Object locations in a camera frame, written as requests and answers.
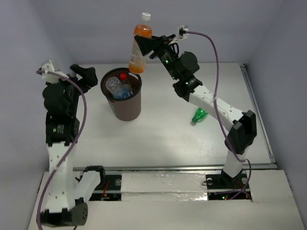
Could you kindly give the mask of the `crushed clear plastic bottle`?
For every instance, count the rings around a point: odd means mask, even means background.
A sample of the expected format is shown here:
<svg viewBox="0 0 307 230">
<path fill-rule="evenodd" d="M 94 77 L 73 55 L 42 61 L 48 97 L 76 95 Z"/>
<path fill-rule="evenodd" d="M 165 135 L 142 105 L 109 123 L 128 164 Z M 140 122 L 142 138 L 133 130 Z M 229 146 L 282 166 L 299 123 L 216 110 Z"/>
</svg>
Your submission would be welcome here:
<svg viewBox="0 0 307 230">
<path fill-rule="evenodd" d="M 110 77 L 109 79 L 107 79 L 106 88 L 112 95 L 119 89 L 124 89 L 120 80 L 117 77 Z"/>
</svg>

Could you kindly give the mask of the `blue label clear bottle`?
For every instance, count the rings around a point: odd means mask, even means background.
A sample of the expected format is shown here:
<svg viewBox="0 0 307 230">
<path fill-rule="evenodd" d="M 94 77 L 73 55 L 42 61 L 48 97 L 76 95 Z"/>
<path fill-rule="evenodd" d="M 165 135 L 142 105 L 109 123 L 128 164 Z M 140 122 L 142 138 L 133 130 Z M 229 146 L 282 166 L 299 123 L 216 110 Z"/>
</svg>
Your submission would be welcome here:
<svg viewBox="0 0 307 230">
<path fill-rule="evenodd" d="M 125 99 L 129 98 L 131 96 L 131 93 L 127 91 L 126 89 L 119 89 L 115 93 L 113 93 L 113 97 L 116 99 Z"/>
</svg>

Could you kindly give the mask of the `green plastic bottle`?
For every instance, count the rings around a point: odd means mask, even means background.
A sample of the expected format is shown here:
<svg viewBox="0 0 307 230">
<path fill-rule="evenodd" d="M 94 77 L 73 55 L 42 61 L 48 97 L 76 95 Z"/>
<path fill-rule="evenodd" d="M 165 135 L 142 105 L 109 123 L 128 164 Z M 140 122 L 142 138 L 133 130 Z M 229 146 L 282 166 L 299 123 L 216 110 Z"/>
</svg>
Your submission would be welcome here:
<svg viewBox="0 0 307 230">
<path fill-rule="evenodd" d="M 207 116 L 207 114 L 208 113 L 205 110 L 203 110 L 202 108 L 198 108 L 193 118 L 191 119 L 191 122 L 194 124 L 201 122 Z"/>
</svg>

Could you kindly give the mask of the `clear bottle dark label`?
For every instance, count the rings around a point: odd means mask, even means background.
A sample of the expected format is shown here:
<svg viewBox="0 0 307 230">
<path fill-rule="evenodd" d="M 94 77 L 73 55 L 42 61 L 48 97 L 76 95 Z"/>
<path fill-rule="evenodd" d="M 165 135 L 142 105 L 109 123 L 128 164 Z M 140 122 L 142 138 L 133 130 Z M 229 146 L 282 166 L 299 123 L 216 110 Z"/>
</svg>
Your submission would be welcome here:
<svg viewBox="0 0 307 230">
<path fill-rule="evenodd" d="M 119 75 L 119 79 L 120 79 L 122 85 L 124 86 L 124 88 L 125 88 L 130 94 L 132 94 L 132 86 L 131 86 L 131 83 L 130 83 L 130 81 L 129 81 L 129 79 L 128 79 L 127 74 L 126 74 L 126 73 L 121 73 L 121 74 Z"/>
</svg>

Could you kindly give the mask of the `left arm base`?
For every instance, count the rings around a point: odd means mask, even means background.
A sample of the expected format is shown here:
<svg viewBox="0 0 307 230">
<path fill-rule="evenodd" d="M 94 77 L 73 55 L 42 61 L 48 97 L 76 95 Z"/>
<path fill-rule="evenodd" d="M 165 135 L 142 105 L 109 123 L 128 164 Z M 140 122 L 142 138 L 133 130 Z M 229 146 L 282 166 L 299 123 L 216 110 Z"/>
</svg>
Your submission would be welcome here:
<svg viewBox="0 0 307 230">
<path fill-rule="evenodd" d="M 93 191 L 90 201 L 121 201 L 121 174 L 107 174 L 106 182 Z"/>
</svg>

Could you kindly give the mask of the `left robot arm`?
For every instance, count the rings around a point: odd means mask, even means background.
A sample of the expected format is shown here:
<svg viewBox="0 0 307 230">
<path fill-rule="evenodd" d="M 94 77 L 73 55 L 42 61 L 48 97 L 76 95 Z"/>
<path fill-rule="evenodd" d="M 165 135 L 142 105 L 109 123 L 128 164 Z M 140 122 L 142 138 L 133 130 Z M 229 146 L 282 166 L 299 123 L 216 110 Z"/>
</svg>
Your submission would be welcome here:
<svg viewBox="0 0 307 230">
<path fill-rule="evenodd" d="M 36 224 L 44 226 L 83 226 L 88 218 L 88 201 L 95 189 L 106 185 L 103 166 L 87 166 L 74 185 L 73 157 L 87 116 L 85 93 L 98 84 L 95 68 L 76 64 L 72 77 L 44 64 L 38 71 L 46 81 L 42 92 L 46 115 L 46 145 L 49 178 L 39 199 Z"/>
</svg>

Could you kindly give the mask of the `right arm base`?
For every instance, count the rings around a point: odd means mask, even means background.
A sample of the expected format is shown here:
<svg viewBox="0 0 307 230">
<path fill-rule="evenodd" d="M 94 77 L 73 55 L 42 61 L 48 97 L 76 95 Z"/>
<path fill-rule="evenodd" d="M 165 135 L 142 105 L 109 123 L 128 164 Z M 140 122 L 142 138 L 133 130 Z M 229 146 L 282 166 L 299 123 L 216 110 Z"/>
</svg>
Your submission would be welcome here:
<svg viewBox="0 0 307 230">
<path fill-rule="evenodd" d="M 245 171 L 241 171 L 234 178 L 224 172 L 207 174 L 201 185 L 207 188 L 209 200 L 252 200 Z"/>
</svg>

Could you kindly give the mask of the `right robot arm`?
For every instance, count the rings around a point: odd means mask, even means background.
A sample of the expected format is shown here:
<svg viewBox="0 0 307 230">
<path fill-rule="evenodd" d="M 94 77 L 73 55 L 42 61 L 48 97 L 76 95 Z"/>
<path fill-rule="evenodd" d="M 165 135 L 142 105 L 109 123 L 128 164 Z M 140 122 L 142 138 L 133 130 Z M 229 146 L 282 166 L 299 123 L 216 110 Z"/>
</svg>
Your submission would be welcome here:
<svg viewBox="0 0 307 230">
<path fill-rule="evenodd" d="M 246 162 L 246 150 L 257 136 L 256 115 L 253 111 L 243 112 L 229 105 L 211 92 L 195 77 L 200 69 L 197 57 L 188 51 L 179 54 L 175 51 L 176 36 L 142 37 L 134 39 L 143 56 L 160 59 L 172 79 L 176 80 L 173 88 L 185 101 L 204 109 L 214 117 L 225 137 L 228 149 L 225 165 L 215 177 L 209 176 L 205 182 L 209 189 L 239 189 L 243 178 L 243 163 Z"/>
</svg>

